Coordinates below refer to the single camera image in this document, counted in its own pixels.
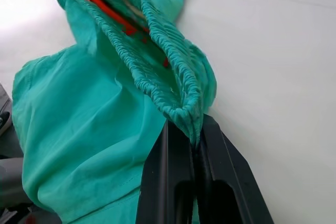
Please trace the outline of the green shorts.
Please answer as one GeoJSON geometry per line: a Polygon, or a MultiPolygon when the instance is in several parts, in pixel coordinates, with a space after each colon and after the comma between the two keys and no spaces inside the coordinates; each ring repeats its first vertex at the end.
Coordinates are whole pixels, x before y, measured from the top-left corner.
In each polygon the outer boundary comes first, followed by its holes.
{"type": "Polygon", "coordinates": [[[63,224],[135,224],[153,144],[168,120],[199,141],[215,75],[174,23],[184,0],[107,0],[148,28],[147,40],[88,0],[57,1],[75,45],[14,78],[23,189],[63,224]]]}

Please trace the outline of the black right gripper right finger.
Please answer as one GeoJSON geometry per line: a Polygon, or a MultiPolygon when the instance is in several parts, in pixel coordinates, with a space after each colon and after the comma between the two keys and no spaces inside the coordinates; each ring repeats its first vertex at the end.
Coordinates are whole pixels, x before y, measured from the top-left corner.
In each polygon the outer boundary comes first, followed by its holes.
{"type": "Polygon", "coordinates": [[[195,148],[195,176],[200,224],[274,224],[248,162],[209,115],[195,148]]]}

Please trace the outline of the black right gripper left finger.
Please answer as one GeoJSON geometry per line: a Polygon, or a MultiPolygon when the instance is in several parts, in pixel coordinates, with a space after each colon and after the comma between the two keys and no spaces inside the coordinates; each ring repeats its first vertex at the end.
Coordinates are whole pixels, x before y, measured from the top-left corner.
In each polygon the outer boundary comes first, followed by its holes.
{"type": "Polygon", "coordinates": [[[191,224],[194,198],[191,143],[166,121],[144,163],[135,224],[191,224]]]}

